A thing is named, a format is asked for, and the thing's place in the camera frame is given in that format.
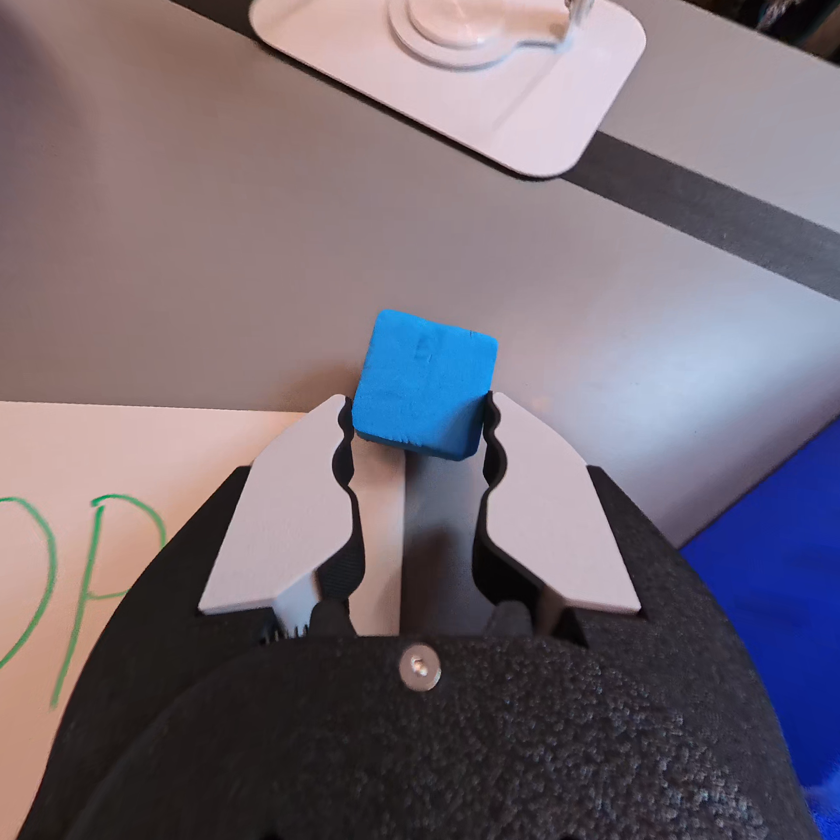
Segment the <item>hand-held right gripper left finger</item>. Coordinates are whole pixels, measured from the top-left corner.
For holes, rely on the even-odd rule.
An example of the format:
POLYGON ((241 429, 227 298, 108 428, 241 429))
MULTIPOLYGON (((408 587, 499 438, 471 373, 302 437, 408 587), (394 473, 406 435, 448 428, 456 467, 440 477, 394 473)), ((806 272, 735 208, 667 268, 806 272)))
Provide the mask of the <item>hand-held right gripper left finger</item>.
POLYGON ((349 611, 365 572, 351 400, 333 395, 255 458, 208 576, 205 615, 268 607, 286 637, 322 601, 349 611))

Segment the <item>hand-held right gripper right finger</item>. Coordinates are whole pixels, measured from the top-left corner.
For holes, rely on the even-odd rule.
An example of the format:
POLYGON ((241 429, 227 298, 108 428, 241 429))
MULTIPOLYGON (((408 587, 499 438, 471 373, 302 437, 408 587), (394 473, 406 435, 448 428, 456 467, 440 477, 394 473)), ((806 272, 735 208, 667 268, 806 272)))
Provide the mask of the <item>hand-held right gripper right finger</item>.
POLYGON ((472 574, 498 613, 550 636, 578 608, 639 617, 642 604, 585 460, 500 392, 486 398, 487 489, 472 574))

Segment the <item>white whiteboard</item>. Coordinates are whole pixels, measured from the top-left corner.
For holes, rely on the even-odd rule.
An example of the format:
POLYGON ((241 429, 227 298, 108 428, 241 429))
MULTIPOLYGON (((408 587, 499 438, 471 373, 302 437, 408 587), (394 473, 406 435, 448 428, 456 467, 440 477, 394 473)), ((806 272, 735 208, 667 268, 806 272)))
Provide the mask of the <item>white whiteboard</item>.
POLYGON ((2 402, 2 837, 121 597, 296 413, 2 402))

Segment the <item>blue whiteboard eraser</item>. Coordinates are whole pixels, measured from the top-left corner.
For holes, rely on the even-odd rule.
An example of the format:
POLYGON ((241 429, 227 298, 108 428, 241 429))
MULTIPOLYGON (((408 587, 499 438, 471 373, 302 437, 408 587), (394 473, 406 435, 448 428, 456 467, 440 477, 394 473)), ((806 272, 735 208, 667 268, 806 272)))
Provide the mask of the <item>blue whiteboard eraser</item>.
POLYGON ((497 353, 482 332, 381 311, 353 399, 355 432, 442 459, 473 456, 497 353))

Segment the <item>blue plastic bin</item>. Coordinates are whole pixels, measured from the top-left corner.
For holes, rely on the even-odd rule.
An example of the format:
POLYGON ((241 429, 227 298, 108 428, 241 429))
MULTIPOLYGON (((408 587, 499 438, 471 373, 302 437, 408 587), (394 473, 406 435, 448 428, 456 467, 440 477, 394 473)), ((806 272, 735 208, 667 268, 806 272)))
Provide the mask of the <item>blue plastic bin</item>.
POLYGON ((838 418, 681 552, 752 657, 820 834, 838 838, 838 418))

